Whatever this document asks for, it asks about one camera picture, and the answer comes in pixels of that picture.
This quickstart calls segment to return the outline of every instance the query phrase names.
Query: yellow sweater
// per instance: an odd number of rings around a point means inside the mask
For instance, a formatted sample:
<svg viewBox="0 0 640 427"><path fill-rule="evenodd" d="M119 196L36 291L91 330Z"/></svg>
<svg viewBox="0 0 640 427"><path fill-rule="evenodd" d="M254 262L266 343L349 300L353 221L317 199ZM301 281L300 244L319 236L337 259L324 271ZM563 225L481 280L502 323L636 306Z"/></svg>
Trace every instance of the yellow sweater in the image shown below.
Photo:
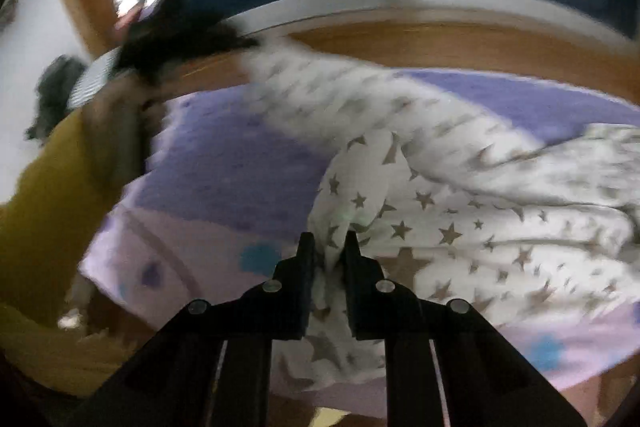
<svg viewBox="0 0 640 427"><path fill-rule="evenodd" d="M0 206L0 348L57 391L88 396L130 355L110 339L57 328L78 262L120 192L93 177L75 111Z"/></svg>

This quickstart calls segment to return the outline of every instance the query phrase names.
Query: wooden floor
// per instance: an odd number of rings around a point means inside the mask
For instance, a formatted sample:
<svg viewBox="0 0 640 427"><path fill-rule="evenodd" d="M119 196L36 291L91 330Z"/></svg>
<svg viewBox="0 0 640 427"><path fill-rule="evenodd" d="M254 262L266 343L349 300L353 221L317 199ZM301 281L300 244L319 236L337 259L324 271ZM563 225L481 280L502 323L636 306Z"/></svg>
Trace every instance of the wooden floor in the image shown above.
<svg viewBox="0 0 640 427"><path fill-rule="evenodd" d="M640 102L640 60L526 30L466 23L355 23L292 35L312 48L383 66L503 71Z"/></svg>

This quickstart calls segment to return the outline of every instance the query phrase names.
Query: blue spot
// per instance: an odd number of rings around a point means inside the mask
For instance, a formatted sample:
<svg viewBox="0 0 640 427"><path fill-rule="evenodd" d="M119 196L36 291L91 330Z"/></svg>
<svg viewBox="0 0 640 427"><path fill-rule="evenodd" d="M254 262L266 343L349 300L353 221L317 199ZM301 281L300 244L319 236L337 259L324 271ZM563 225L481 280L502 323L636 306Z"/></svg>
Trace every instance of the blue spot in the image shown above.
<svg viewBox="0 0 640 427"><path fill-rule="evenodd" d="M142 274L140 274L140 282L147 288L157 289L162 286L160 264L156 261L147 264L145 269L142 270Z"/></svg>
<svg viewBox="0 0 640 427"><path fill-rule="evenodd" d="M621 351L611 351L607 353L607 365L606 367L613 367L618 362L623 362L626 359L627 353Z"/></svg>
<svg viewBox="0 0 640 427"><path fill-rule="evenodd" d="M271 243L254 243L240 254L240 269L270 277L278 261L282 258L280 248Z"/></svg>
<svg viewBox="0 0 640 427"><path fill-rule="evenodd" d="M531 343L524 356L538 371L553 371L560 367L563 351L564 344L547 334Z"/></svg>

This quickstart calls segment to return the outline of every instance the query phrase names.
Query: star-patterned blanket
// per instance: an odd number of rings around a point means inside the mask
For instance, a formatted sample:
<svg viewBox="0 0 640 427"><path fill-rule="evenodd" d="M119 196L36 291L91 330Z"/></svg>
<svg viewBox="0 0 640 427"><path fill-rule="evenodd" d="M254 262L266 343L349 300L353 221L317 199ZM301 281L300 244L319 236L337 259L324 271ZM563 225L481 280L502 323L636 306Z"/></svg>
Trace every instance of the star-patterned blanket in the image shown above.
<svg viewBox="0 0 640 427"><path fill-rule="evenodd" d="M281 349L311 387L384 371L383 345L355 341L346 320L338 258L349 229L418 297L466 299L498 327L577 324L640 296L636 269L620 259L636 249L640 129L592 124L547 147L378 66L288 45L254 52L248 65L252 103L272 125L338 150L308 218L324 255L313 349Z"/></svg>

